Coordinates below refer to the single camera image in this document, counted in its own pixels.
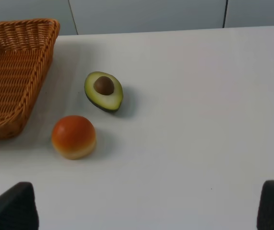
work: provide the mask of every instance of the toy avocado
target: toy avocado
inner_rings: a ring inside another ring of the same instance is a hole
[[[85,79],[84,91],[92,104],[110,113],[116,112],[123,100],[120,82],[108,73],[90,73]]]

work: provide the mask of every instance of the bread roll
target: bread roll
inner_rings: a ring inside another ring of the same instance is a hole
[[[96,146],[95,129],[83,116],[66,116],[52,131],[52,144],[63,157],[76,160],[89,155]]]

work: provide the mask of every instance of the white table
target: white table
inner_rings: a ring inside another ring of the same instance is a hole
[[[88,73],[124,88],[94,107]],[[54,124],[83,115],[95,153],[58,155]],[[41,230],[256,229],[274,179],[274,27],[61,36],[24,132],[0,142],[0,194],[33,183]]]

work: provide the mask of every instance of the avocado flesh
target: avocado flesh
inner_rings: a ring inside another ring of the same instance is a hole
[[[110,95],[102,95],[94,88],[94,83],[102,76],[110,78],[114,84],[114,91]],[[103,72],[90,73],[85,79],[84,91],[92,104],[106,112],[117,111],[123,100],[123,89],[120,82],[112,75]]]

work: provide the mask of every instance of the wicker basket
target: wicker basket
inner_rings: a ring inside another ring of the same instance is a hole
[[[26,125],[52,61],[53,19],[0,22],[0,139]]]

